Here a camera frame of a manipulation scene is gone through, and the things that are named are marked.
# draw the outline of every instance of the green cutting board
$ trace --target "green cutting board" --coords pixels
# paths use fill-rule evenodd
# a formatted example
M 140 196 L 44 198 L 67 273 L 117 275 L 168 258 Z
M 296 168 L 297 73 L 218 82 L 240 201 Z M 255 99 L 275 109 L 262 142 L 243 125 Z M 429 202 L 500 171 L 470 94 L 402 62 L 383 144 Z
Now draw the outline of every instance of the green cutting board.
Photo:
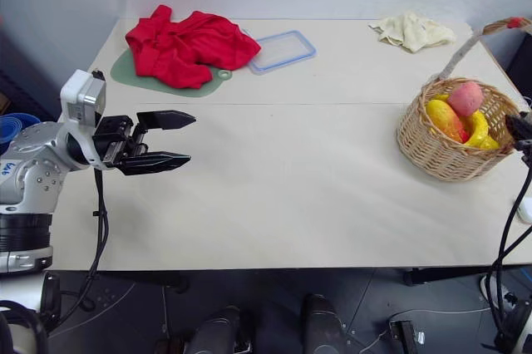
M 218 89 L 222 82 L 228 80 L 232 76 L 232 73 L 229 70 L 222 70 L 212 66 L 209 66 L 209 69 L 213 79 L 203 84 L 198 90 L 194 88 L 172 88 L 154 77 L 137 76 L 135 73 L 133 54 L 129 49 L 126 49 L 126 51 L 116 59 L 115 64 L 111 68 L 111 77 L 113 80 L 128 86 L 138 86 L 140 88 L 145 88 L 146 90 L 199 98 L 201 96 L 212 94 Z

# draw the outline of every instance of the floor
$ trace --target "floor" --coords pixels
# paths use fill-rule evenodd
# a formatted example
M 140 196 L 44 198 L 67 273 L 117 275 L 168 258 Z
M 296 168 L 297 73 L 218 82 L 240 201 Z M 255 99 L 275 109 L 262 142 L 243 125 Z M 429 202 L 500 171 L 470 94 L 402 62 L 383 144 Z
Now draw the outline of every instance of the floor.
M 348 338 L 348 352 L 358 353 L 386 329 L 388 318 L 410 309 L 468 311 L 486 308 L 479 277 L 464 277 L 408 287 L 402 270 L 291 269 L 198 271 L 176 273 L 166 289 L 172 333 L 188 333 L 212 312 L 235 304 L 251 311 L 256 323 L 256 353 L 300 353 L 299 310 L 307 293 L 325 295 L 337 309 Z M 60 272 L 62 288 L 76 290 L 83 273 Z M 519 270 L 506 271 L 504 284 L 527 298 L 532 282 Z M 50 336 L 50 352 L 152 353 L 165 336 L 162 287 L 128 278 L 101 276 L 91 290 L 96 310 L 77 311 Z M 64 299 L 64 307 L 71 299 Z M 425 333 L 420 353 L 492 353 L 495 327 L 489 311 L 461 314 L 410 312 L 417 331 Z M 402 353 L 386 334 L 365 353 Z

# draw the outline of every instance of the white table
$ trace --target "white table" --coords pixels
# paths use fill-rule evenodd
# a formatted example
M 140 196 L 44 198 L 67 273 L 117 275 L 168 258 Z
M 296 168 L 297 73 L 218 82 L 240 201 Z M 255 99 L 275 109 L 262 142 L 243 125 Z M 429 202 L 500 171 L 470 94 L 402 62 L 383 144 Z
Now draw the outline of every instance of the white table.
M 106 115 L 176 109 L 183 130 L 153 130 L 152 150 L 192 156 L 157 175 L 104 174 L 111 236 L 105 270 L 409 267 L 491 263 L 526 168 L 513 154 L 488 175 L 440 182 L 399 151 L 395 130 L 421 85 L 470 35 L 415 55 L 377 41 L 367 21 L 240 20 L 255 37 L 297 29 L 315 58 L 263 76 L 235 71 L 212 95 L 186 98 L 112 80 L 136 20 L 120 20 L 92 67 L 107 76 Z M 519 93 L 482 45 L 455 76 Z M 91 170 L 71 173 L 54 215 L 54 268 L 94 256 Z M 516 221 L 510 239 L 525 230 Z M 532 239 L 509 263 L 532 261 Z

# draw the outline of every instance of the white towel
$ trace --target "white towel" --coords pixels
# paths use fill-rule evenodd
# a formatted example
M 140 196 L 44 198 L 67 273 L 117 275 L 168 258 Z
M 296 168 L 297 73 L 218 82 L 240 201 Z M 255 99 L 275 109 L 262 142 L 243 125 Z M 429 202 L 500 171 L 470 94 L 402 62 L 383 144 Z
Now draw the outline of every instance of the white towel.
M 380 33 L 379 41 L 403 46 L 410 52 L 456 41 L 456 35 L 450 28 L 414 12 L 386 17 L 369 27 Z

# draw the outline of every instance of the wicker basket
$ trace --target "wicker basket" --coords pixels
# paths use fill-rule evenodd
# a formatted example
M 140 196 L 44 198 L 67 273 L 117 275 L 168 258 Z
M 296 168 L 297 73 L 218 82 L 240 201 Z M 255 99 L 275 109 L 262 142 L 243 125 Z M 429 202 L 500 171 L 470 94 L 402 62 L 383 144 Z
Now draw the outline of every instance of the wicker basket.
M 512 152 L 514 141 L 506 129 L 505 115 L 518 114 L 519 111 L 493 86 L 477 81 L 484 93 L 480 111 L 485 114 L 491 136 L 500 144 L 497 150 L 471 148 L 449 138 L 432 123 L 425 105 L 435 95 L 450 93 L 461 83 L 471 81 L 448 76 L 481 36 L 514 27 L 528 29 L 532 25 L 528 19 L 512 17 L 486 26 L 455 53 L 442 73 L 423 86 L 397 129 L 399 147 L 414 165 L 444 181 L 466 181 L 485 174 Z

